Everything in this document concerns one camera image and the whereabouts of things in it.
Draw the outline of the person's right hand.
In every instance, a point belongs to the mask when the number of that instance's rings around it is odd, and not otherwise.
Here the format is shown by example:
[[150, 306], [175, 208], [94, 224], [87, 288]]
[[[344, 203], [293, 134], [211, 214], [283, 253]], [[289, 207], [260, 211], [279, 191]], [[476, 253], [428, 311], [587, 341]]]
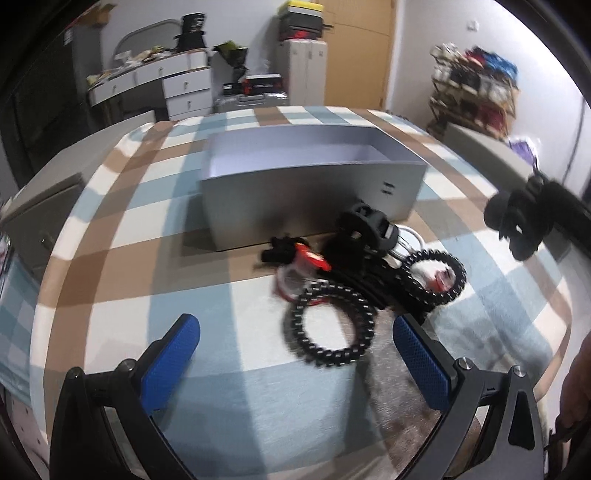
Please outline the person's right hand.
[[585, 419], [591, 399], [591, 334], [588, 333], [566, 375], [561, 395], [556, 426], [568, 429]]

